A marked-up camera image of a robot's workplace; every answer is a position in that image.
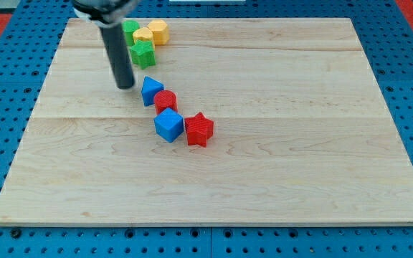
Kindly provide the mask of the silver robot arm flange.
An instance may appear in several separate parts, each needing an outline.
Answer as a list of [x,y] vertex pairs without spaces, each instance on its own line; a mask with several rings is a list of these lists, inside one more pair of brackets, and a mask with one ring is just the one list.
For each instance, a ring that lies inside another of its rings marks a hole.
[[101,28],[120,24],[131,13],[140,0],[72,0],[76,16]]

